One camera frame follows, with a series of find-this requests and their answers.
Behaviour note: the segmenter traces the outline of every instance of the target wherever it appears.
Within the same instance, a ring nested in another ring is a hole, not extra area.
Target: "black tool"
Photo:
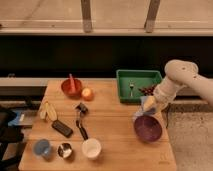
[[[86,129],[83,127],[83,125],[80,123],[79,120],[76,120],[75,123],[76,123],[76,126],[79,128],[79,130],[81,132],[81,135],[84,138],[84,140],[87,140],[88,139],[88,135],[87,135]]]
[[[70,137],[70,135],[73,133],[73,130],[70,127],[59,120],[53,121],[52,127],[67,138]]]
[[[82,117],[84,115],[86,115],[86,113],[88,112],[88,108],[83,103],[80,103],[78,106],[76,106],[76,110],[77,110],[77,118],[76,118],[76,122],[75,122],[76,126],[79,128],[84,140],[87,140],[88,134],[87,134],[86,129],[83,127]]]
[[[78,106],[76,106],[76,109],[83,114],[86,114],[88,112],[88,108],[83,103],[80,103]]]

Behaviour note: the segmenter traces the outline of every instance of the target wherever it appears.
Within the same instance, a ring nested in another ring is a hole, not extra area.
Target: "table surface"
[[[58,119],[70,126],[74,133],[70,138],[66,138],[51,127],[50,120],[43,121],[37,115],[19,165],[21,171],[176,170],[175,158],[161,113],[155,114],[154,117],[163,127],[162,137],[154,143],[143,143],[136,136],[132,121],[132,115],[139,109],[139,105],[120,103],[116,80],[81,81],[84,87],[93,89],[93,101],[68,98],[61,91],[62,81],[48,83],[42,103],[50,102],[58,114]],[[83,119],[89,137],[97,138],[102,144],[101,155],[95,161],[88,160],[81,151],[83,139],[75,126],[75,107],[80,102],[89,109]],[[33,145],[42,138],[50,140],[53,148],[53,155],[48,161],[33,154]],[[57,155],[57,148],[63,142],[69,142],[74,149],[74,154],[67,160]]]

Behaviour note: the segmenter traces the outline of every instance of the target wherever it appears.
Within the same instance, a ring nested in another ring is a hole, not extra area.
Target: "green tray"
[[[138,89],[158,84],[162,81],[159,71],[155,70],[117,70],[118,96],[122,103],[140,103],[140,97],[143,93]],[[130,96],[131,90],[129,84],[134,83],[132,90],[133,97]]]

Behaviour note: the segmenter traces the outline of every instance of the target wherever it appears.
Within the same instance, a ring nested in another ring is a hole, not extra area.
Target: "red bowl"
[[[76,87],[76,92],[70,92],[70,79],[66,79],[63,81],[61,84],[61,89],[64,92],[65,95],[68,97],[72,98],[79,98],[81,96],[81,91],[82,91],[82,83],[80,80],[74,78],[75,80],[75,87]]]
[[[134,122],[134,129],[138,137],[144,142],[157,141],[162,135],[162,127],[152,116],[139,116]]]

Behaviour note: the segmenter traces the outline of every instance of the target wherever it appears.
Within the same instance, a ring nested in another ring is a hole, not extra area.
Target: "metal rod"
[[[84,32],[89,33],[92,31],[90,0],[81,0],[81,10]]]
[[[145,30],[147,33],[152,33],[155,26],[155,20],[158,13],[160,0],[151,0],[149,4],[149,10],[145,22]]]

